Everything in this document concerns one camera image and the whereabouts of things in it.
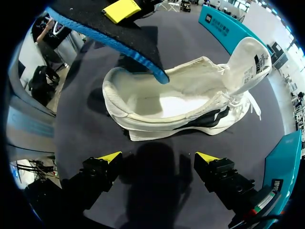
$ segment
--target window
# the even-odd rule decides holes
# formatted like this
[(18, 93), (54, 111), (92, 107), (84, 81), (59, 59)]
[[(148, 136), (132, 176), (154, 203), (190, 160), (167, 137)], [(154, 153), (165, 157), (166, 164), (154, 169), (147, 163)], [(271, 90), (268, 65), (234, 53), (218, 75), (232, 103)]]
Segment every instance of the window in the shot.
[(291, 29), (289, 28), (289, 26), (286, 26), (286, 29), (288, 29), (288, 31), (291, 32)]
[(291, 35), (291, 33), (290, 33), (290, 31), (286, 28), (286, 33), (290, 36)]
[(301, 48), (299, 48), (299, 50), (297, 51), (297, 54), (300, 58), (303, 58), (303, 56), (304, 56), (304, 52)]
[(298, 48), (297, 45), (294, 43), (288, 50), (288, 53), (291, 55), (294, 62), (297, 64), (299, 71), (302, 71), (305, 67), (305, 57), (303, 50), (301, 48)]
[(238, 8), (246, 11), (247, 10), (247, 7), (245, 5), (243, 5), (242, 3), (239, 4)]

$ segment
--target blue foam edge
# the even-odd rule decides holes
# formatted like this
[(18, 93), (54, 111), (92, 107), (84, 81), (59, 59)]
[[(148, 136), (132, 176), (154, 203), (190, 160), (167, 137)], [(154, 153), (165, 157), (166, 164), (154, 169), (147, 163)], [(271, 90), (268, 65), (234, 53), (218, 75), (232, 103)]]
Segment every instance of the blue foam edge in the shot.
[(133, 58), (134, 60), (136, 60), (137, 62), (139, 62), (140, 64), (144, 65), (145, 67), (147, 67), (149, 70), (152, 71), (154, 77), (156, 78), (156, 80), (162, 84), (166, 84), (169, 82), (169, 78), (167, 77), (167, 75), (164, 73), (164, 71), (162, 69), (160, 69), (159, 67), (157, 67), (155, 64), (153, 64), (150, 60), (146, 59), (145, 57), (143, 57), (140, 53), (138, 53), (137, 51), (126, 47), (125, 45), (123, 45), (122, 43), (116, 41), (115, 39), (102, 34), (100, 32), (97, 32), (94, 29), (88, 28), (82, 24), (79, 24), (75, 21), (72, 21), (68, 18), (63, 17), (62, 15), (60, 15), (59, 13), (57, 13), (56, 11), (54, 11), (52, 8), (47, 7), (46, 11), (49, 13), (49, 15), (54, 18), (56, 21), (58, 21), (60, 24), (75, 30), (77, 32), (80, 32), (90, 38), (93, 38), (96, 41), (102, 42), (103, 44), (110, 46), (111, 48), (125, 54), (126, 56), (129, 56), (131, 58)]

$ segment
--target shoe lace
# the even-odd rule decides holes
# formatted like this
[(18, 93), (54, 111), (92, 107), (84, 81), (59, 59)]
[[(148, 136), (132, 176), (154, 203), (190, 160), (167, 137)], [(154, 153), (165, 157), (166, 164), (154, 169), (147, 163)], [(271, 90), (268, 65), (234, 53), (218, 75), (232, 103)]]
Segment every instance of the shoe lace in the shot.
[(249, 91), (244, 92), (243, 95), (235, 95), (235, 96), (230, 96), (228, 94), (224, 94), (224, 97), (229, 100), (229, 104), (228, 104), (229, 107), (234, 107), (234, 108), (240, 107), (240, 109), (242, 108), (241, 107), (241, 105), (242, 105), (241, 104), (242, 96), (245, 96), (248, 99), (248, 101), (250, 103), (250, 112), (252, 113), (253, 112), (253, 108), (254, 108), (255, 113), (259, 117), (259, 120), (262, 120), (262, 117), (261, 117), (262, 111), (261, 111), (260, 107), (258, 106), (256, 100), (250, 94)]

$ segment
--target chair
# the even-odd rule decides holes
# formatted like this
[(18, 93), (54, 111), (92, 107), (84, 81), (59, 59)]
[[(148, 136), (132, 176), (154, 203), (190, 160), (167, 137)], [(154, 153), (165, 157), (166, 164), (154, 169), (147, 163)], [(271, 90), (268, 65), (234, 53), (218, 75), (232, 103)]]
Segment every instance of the chair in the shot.
[(164, 0), (160, 5), (160, 6), (163, 6), (163, 8), (167, 10), (167, 8), (164, 6), (164, 3), (168, 3), (168, 0)]
[(178, 0), (177, 3), (169, 2), (168, 4), (169, 4), (171, 7), (170, 7), (170, 9), (169, 9), (168, 11), (174, 10), (174, 11), (178, 12), (174, 7), (175, 7), (175, 6), (180, 7), (181, 1), (182, 1), (182, 0)]

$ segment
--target shoe label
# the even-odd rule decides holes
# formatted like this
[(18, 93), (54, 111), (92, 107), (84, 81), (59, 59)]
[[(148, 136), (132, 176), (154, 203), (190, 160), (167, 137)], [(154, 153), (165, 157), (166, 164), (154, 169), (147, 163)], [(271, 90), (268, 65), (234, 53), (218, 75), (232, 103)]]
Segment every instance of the shoe label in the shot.
[(265, 66), (265, 61), (268, 60), (268, 54), (266, 56), (262, 54), (260, 58), (258, 58), (258, 56), (255, 55), (254, 60), (256, 66), (256, 74), (261, 73), (263, 70), (267, 68), (267, 66)]
[(256, 65), (256, 74), (259, 74), (260, 70), (261, 70), (261, 65), (259, 63), (259, 59), (258, 59), (257, 55), (255, 55), (254, 60), (255, 60), (255, 65)]
[(253, 66), (244, 72), (244, 84), (254, 77), (253, 75)]

